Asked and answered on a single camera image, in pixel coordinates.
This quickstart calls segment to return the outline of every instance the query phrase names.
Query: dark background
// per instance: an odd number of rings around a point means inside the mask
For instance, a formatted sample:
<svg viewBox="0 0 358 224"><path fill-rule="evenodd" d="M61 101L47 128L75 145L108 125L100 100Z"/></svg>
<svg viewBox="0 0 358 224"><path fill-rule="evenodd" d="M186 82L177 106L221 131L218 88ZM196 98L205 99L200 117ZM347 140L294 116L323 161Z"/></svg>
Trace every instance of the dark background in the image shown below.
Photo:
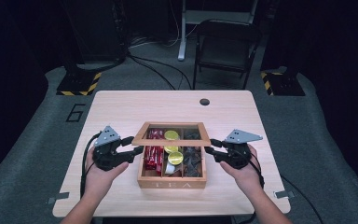
<svg viewBox="0 0 358 224"><path fill-rule="evenodd" d="M134 5L126 1L125 8L132 32L149 31L149 35L156 38L166 38L164 36L172 35L172 31L176 32L172 27L168 1L153 1L154 4L143 7L133 1ZM79 6L75 6L80 7L76 13L86 13L81 11L82 2L78 1ZM208 7L221 7L211 2ZM176 18L180 19L180 1L172 0L172 4ZM225 2L224 5L231 8L247 6L242 1ZM86 54L100 53L99 48L80 47L79 36L64 6L59 0L0 0L0 162L44 99L48 87L46 72L62 66L63 61L83 63ZM194 3L189 7L200 6ZM320 14L323 17L316 20L318 32L310 40L308 30L315 28L312 22ZM141 20L145 24L140 25L136 18L150 20ZM94 18L91 24L81 22L79 25L100 27L103 22L100 20ZM103 38L104 35L99 34L103 31L91 32L90 38L82 35L86 46L92 45L92 38ZM300 72L315 86L327 128L358 175L358 2L281 0L262 69L290 66L298 55L305 59L300 64ZM104 52L104 56L107 60L117 57L114 51Z"/></svg>

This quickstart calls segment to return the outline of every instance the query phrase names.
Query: hand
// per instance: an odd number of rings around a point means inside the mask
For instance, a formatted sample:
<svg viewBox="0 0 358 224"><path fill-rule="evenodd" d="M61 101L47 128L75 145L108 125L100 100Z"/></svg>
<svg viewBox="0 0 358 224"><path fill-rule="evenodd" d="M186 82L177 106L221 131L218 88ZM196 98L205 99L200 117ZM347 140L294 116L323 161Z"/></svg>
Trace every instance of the hand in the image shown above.
<svg viewBox="0 0 358 224"><path fill-rule="evenodd" d="M123 173L129 164L127 162L123 162L110 171L104 171L93 164L93 152L94 147L91 148L87 154L86 170L89 169L89 172L86 176L84 197L89 197L99 203L110 190L113 180Z"/></svg>
<svg viewBox="0 0 358 224"><path fill-rule="evenodd" d="M252 154L257 157L257 151L251 146L248 145L249 149L251 150ZM259 164L254 156L251 158L251 162L258 168ZM247 166L237 170L232 168L228 163L221 161L220 166L232 177L234 177L235 182L237 183L238 187L243 191L244 194L248 195L261 190L259 176L255 171L255 168L248 164Z"/></svg>

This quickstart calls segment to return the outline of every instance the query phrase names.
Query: person's left hand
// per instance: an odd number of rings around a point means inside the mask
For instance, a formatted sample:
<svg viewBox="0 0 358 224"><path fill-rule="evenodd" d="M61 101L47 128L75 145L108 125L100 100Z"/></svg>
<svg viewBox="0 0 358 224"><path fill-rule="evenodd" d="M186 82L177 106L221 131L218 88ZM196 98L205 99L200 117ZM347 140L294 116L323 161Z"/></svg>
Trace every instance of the person's left hand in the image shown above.
<svg viewBox="0 0 358 224"><path fill-rule="evenodd" d="M113 168L110 171L104 171L93 164L92 153L94 147L91 148L87 154L86 171L89 172L86 176L86 187L84 197L90 197L97 202L100 202L107 194L112 186L113 180L123 173L129 164L127 162L121 163L119 166Z"/></svg>

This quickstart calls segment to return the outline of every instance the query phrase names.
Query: wooden table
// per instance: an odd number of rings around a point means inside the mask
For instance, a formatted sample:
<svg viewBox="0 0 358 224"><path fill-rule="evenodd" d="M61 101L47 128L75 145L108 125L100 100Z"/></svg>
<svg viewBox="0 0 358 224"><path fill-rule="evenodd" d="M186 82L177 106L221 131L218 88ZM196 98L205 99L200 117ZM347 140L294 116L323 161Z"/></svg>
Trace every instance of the wooden table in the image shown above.
<svg viewBox="0 0 358 224"><path fill-rule="evenodd" d="M209 105L201 105L206 98ZM284 190L269 146L255 100L249 91L99 91L76 146L61 191L67 199L58 200L53 209L64 217L79 201L81 161L91 137L110 125L122 138L135 136L146 121L203 122L210 138L224 140L240 129L263 136L252 142L261 163L265 192L284 212L290 211L287 199L277 199L274 191ZM121 151L134 146L121 147ZM137 183L137 156L113 183L101 202L96 217L177 217L227 216L252 214L254 208L213 156L206 154L205 189L140 189Z"/></svg>

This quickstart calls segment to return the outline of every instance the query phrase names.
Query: person's right hand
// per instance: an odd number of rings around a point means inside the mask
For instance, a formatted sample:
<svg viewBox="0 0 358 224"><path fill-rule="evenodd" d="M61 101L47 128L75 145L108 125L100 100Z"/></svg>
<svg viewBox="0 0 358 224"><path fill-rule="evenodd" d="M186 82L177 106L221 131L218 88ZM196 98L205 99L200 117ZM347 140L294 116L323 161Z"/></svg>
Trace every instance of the person's right hand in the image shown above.
<svg viewBox="0 0 358 224"><path fill-rule="evenodd" d="M257 157L256 150L251 146L248 145L252 154ZM259 168L259 164L254 156L252 156L251 161L252 163ZM249 195L255 191L258 191L261 188L260 180L255 168L248 164L245 167L237 170L231 167L228 163L221 161L220 166L232 177L234 177L235 182L237 183L238 187L242 190L242 192L246 195Z"/></svg>

